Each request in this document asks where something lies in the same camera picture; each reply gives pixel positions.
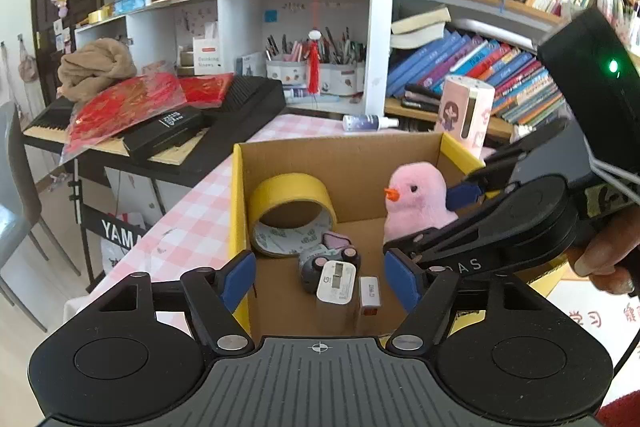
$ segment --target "blue sticky note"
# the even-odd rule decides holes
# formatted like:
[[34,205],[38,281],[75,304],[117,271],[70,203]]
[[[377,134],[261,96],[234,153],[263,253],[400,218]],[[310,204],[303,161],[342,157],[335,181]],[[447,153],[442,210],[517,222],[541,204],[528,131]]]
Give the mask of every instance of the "blue sticky note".
[[278,22],[278,10],[265,10],[264,11],[265,22]]

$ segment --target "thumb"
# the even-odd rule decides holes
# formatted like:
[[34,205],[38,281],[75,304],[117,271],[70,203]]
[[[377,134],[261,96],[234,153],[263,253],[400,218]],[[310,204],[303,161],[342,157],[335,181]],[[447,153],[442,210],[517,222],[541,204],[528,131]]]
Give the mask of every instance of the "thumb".
[[595,271],[612,267],[624,259],[640,245],[640,206],[634,204],[621,210],[604,230],[594,237],[580,259],[575,262],[574,271],[586,277]]

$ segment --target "blue gripper pad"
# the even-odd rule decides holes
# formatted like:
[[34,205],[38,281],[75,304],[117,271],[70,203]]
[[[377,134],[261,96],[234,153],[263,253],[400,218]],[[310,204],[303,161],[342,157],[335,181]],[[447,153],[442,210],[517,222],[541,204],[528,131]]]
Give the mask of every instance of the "blue gripper pad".
[[389,251],[385,253],[385,277],[386,282],[401,302],[404,311],[410,313],[422,295],[418,292],[414,273]]
[[236,311],[240,301],[255,282],[255,263],[255,254],[249,252],[242,261],[225,274],[225,286],[220,298],[231,313]]
[[447,210],[455,212],[468,204],[473,204],[482,196],[482,190],[474,183],[461,183],[447,189]]

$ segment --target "gray ribbed surface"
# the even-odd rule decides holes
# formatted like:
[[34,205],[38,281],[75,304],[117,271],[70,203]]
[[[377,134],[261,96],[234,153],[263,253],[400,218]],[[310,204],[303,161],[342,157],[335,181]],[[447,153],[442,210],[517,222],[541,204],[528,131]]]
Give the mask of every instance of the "gray ribbed surface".
[[[266,339],[257,353],[217,362],[185,403],[138,427],[498,427],[462,409],[417,360],[373,339]],[[583,419],[572,427],[596,427]],[[42,427],[66,427],[50,420]]]

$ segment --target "spray bottle cap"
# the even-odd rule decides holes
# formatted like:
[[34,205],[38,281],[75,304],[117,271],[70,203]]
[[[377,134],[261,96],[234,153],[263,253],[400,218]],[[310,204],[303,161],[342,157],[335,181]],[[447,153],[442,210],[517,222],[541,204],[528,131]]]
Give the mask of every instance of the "spray bottle cap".
[[392,127],[398,127],[400,125],[400,120],[398,118],[387,118],[386,116],[381,116],[379,121],[379,129],[391,129]]

